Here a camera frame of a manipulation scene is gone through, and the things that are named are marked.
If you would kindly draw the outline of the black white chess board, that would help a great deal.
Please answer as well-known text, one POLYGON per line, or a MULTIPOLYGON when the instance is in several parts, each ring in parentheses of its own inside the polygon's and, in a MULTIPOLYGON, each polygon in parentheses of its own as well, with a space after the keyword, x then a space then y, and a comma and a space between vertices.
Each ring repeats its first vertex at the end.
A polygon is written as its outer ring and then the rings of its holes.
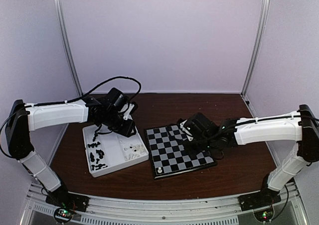
POLYGON ((182 144, 187 136, 176 124, 148 128, 144 134, 155 179, 217 165, 217 161, 203 153, 191 159, 182 144))

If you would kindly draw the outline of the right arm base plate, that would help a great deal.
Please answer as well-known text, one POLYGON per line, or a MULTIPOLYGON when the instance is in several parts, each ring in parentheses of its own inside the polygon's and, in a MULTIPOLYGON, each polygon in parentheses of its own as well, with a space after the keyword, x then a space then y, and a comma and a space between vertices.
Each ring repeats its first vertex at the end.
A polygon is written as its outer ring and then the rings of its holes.
POLYGON ((261 192, 241 195, 238 197, 241 211, 256 210, 263 207, 270 207, 274 203, 281 201, 280 195, 265 195, 261 192))

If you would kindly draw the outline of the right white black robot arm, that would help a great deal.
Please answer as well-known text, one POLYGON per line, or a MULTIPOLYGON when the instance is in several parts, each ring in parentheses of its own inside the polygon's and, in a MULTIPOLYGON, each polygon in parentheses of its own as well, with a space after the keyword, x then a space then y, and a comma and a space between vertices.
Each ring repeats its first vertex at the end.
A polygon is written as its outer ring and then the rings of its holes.
POLYGON ((267 205, 304 167, 319 160, 319 120, 308 105, 300 105, 297 111, 277 116, 225 119, 220 125, 198 112, 178 122, 178 126, 187 136, 183 146, 192 158, 204 151, 212 154, 226 147, 255 142, 295 142, 281 165, 265 176, 255 198, 262 206, 267 205))

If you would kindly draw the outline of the white compartment tray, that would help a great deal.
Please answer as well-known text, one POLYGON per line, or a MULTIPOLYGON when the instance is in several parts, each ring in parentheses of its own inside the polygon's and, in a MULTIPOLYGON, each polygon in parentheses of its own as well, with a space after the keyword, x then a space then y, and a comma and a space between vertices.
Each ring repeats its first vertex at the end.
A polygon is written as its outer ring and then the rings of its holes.
MULTIPOLYGON (((92 139, 93 131, 96 128, 97 128, 97 126, 91 125, 91 126, 87 126, 87 127, 82 129, 83 138, 84 138, 84 145, 85 145, 85 153, 86 153, 89 172, 90 172, 89 158, 88 158, 86 144, 89 142, 90 139, 92 139)), ((119 135, 119 134, 114 133, 114 132, 106 134, 106 132, 109 132, 109 130, 107 129, 106 126, 102 126, 100 132, 103 133, 103 135, 100 135, 99 138, 102 142, 102 146, 103 146, 104 151, 105 151, 106 162, 108 164, 108 168, 101 169, 101 170, 98 170, 95 172, 90 172, 90 174, 94 178, 122 170, 124 168, 142 163, 142 162, 147 161, 149 159, 149 156, 148 156, 148 158, 145 157, 142 159, 134 159, 131 161, 126 161, 124 158, 124 146, 125 145, 129 145, 130 143, 138 143, 138 142, 141 142, 144 144, 139 133, 136 133, 135 135, 133 135, 131 137, 125 137, 125 136, 119 135)))

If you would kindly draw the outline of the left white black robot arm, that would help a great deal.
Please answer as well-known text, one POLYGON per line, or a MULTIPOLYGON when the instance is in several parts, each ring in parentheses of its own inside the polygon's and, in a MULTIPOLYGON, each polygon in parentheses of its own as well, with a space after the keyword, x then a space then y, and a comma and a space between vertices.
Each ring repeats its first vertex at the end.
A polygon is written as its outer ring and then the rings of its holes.
POLYGON ((105 125, 110 131, 125 137, 136 134, 135 123, 128 116, 137 104, 125 96, 82 97, 61 102, 26 103, 22 99, 13 102, 8 118, 3 123, 7 143, 7 157, 19 161, 48 194, 61 207, 67 207, 72 197, 59 175, 47 164, 34 142, 43 142, 44 136, 34 139, 34 134, 49 132, 52 128, 72 123, 105 125))

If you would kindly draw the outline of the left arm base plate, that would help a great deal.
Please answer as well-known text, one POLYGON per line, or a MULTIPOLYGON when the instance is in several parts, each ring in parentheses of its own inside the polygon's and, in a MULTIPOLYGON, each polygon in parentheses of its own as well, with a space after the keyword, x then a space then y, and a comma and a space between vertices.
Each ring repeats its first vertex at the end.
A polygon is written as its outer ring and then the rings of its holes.
POLYGON ((72 211, 86 212, 89 197, 67 193, 66 195, 47 195, 45 202, 72 211))

